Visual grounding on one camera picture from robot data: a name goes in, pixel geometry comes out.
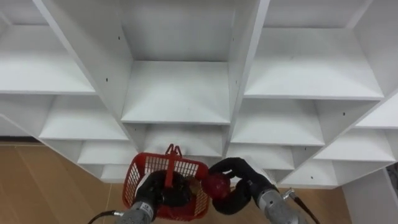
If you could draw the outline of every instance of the floor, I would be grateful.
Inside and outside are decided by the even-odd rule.
[[[121,184],[104,184],[40,144],[0,143],[1,224],[86,224],[104,210],[123,209]],[[322,224],[351,223],[343,191],[297,190]],[[113,223],[113,217],[95,223]],[[156,220],[157,224],[177,222]],[[195,224],[269,223],[252,202],[225,216],[209,209]]]

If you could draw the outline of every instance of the red basket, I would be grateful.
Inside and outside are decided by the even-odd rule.
[[[194,177],[203,180],[208,173],[207,166],[202,162],[183,159],[180,148],[170,144],[165,155],[153,153],[140,153],[131,162],[124,180],[123,203],[130,208],[134,202],[134,196],[140,180],[147,173],[157,170],[167,170],[166,187],[172,186],[173,170],[184,177]],[[161,205],[157,211],[157,217],[169,220],[190,221],[203,217],[209,205],[209,198],[200,187],[196,195],[184,207],[170,208]]]

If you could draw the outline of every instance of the shelf compartment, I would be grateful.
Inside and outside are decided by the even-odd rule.
[[[398,94],[388,99],[363,120],[356,124],[357,128],[398,129]]]
[[[106,183],[124,183],[129,165],[105,165],[101,180]]]
[[[279,187],[334,189],[393,162],[328,161],[312,159],[293,171]]]
[[[380,100],[384,95],[352,30],[263,28],[244,97]]]
[[[41,139],[128,140],[97,96],[57,96]]]
[[[224,62],[134,62],[125,123],[229,124]]]
[[[279,187],[309,189],[333,189],[338,186],[332,161],[307,161],[290,176],[282,180]]]
[[[122,0],[119,15],[136,60],[227,61],[234,6],[229,0]]]
[[[9,26],[0,38],[0,93],[94,95],[49,26]]]
[[[221,156],[221,126],[149,124],[144,151],[164,154],[170,144],[180,146],[184,156]]]
[[[267,170],[294,170],[292,149],[285,146],[266,146],[257,144],[231,144],[227,157],[249,156],[254,162]]]
[[[323,146],[311,100],[244,99],[231,142]]]
[[[352,129],[314,158],[341,161],[396,161],[384,131],[373,129]]]
[[[136,155],[129,141],[85,141],[77,163],[129,165]]]

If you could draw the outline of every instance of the shelf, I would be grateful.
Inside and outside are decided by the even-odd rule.
[[[57,96],[39,138],[128,140],[97,96]]]
[[[284,179],[279,187],[333,189],[338,186],[332,161],[308,161]]]
[[[290,147],[231,144],[226,156],[249,156],[257,164],[260,164],[262,169],[294,170],[292,150]]]
[[[85,141],[77,163],[129,165],[136,155],[129,141]]]
[[[49,26],[10,26],[0,38],[0,93],[94,95]]]
[[[134,62],[122,121],[229,124],[223,62]]]
[[[106,183],[123,183],[128,169],[127,165],[105,165],[101,180]]]
[[[231,142],[323,146],[311,100],[244,99]]]
[[[396,161],[384,132],[372,129],[352,129],[314,158],[342,161]]]
[[[164,154],[170,144],[180,146],[184,156],[221,156],[222,132],[219,126],[150,124],[144,151]]]
[[[353,31],[264,28],[244,97],[380,100],[384,96]]]
[[[356,127],[398,129],[398,94],[367,115]]]

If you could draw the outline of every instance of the apple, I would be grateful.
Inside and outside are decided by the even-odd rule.
[[[212,199],[223,199],[231,192],[231,180],[223,173],[211,174],[201,181],[201,187]]]

